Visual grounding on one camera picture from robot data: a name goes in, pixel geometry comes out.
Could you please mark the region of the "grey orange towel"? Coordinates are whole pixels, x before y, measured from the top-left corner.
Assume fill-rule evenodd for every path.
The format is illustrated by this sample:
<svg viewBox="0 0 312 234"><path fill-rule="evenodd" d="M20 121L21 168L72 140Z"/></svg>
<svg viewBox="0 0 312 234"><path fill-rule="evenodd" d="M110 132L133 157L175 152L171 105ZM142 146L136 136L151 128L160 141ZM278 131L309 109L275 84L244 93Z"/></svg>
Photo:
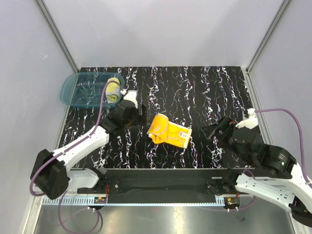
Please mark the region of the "grey orange towel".
<svg viewBox="0 0 312 234"><path fill-rule="evenodd" d="M187 148L192 129L170 122L163 114L157 114L147 131L153 143L167 143L180 148Z"/></svg>

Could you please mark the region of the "grey yellow frog towel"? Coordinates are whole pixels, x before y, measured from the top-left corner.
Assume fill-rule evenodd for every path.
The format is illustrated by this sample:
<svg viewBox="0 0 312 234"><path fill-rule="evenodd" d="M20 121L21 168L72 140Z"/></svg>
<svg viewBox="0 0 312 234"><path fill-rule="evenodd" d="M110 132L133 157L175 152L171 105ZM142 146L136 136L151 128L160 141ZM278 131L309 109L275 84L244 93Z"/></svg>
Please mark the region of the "grey yellow frog towel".
<svg viewBox="0 0 312 234"><path fill-rule="evenodd" d="M110 78L108 79L105 95L107 103L112 104L118 101L120 96L121 85L118 78Z"/></svg>

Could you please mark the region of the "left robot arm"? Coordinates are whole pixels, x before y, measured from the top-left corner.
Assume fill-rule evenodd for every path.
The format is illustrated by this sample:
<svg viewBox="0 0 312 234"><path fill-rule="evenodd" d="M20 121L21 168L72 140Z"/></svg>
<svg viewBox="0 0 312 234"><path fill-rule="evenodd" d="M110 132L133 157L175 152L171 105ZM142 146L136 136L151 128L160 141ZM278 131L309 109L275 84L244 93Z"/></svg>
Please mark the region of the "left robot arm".
<svg viewBox="0 0 312 234"><path fill-rule="evenodd" d="M122 100L106 117L98 120L90 131L68 145L53 152L46 149L40 151L31 172L31 185L36 185L42 191L41 194L51 200L70 190L80 193L102 192L105 175L98 169L71 169L92 151L108 144L120 130L145 125L146 111L145 105Z"/></svg>

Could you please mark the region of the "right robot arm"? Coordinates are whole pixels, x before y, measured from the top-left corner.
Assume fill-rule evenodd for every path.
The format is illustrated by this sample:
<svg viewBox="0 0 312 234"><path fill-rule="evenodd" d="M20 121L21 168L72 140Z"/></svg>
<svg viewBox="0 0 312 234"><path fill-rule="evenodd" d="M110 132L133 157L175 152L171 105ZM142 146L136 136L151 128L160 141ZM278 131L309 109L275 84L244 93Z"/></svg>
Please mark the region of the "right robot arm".
<svg viewBox="0 0 312 234"><path fill-rule="evenodd" d="M241 122L223 117L213 124L208 138L234 152L254 172L227 169L220 179L210 182L208 188L214 195L239 192L256 196L311 227L312 189L306 184L299 163L286 149L266 144L257 126L256 116Z"/></svg>

